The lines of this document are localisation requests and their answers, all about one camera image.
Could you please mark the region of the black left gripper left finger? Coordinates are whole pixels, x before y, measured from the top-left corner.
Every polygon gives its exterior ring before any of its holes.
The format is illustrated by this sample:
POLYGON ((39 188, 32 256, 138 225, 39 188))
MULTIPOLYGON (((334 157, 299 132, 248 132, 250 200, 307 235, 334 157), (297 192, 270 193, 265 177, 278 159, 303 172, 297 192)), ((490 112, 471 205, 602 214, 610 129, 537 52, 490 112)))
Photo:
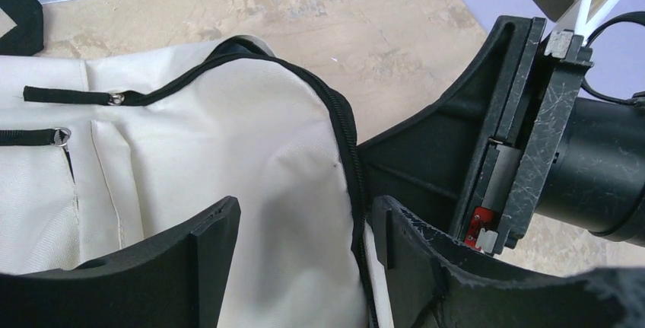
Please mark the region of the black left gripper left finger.
POLYGON ((240 223, 223 198, 72 270, 1 277, 3 327, 215 327, 240 223))

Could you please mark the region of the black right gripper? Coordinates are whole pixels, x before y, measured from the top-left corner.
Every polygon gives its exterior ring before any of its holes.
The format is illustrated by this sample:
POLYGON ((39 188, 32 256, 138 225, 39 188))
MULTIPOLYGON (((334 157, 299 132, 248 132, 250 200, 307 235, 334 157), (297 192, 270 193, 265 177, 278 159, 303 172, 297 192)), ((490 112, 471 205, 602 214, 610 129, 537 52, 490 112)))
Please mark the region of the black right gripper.
POLYGON ((526 235, 592 51, 542 18, 501 16, 431 105, 359 146, 370 198, 494 255, 526 235))

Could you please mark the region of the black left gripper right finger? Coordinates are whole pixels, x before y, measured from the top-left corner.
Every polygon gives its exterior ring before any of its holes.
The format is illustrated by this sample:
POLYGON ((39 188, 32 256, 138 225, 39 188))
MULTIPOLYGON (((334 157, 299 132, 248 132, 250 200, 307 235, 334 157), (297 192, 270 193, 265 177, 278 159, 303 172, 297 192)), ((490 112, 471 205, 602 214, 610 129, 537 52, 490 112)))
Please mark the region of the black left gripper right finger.
POLYGON ((642 327, 644 270, 566 278, 479 253, 376 197, 372 228, 397 327, 642 327))

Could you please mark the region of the beige canvas backpack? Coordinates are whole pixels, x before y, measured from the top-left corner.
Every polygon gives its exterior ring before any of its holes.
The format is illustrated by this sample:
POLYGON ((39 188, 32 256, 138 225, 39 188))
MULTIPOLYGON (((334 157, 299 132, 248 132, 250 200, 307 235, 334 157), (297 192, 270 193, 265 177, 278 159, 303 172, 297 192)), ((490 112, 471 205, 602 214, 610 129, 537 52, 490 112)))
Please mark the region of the beige canvas backpack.
POLYGON ((232 196, 215 327, 393 326, 340 93, 248 35, 40 58, 42 5, 1 10, 1 277, 75 269, 232 196))

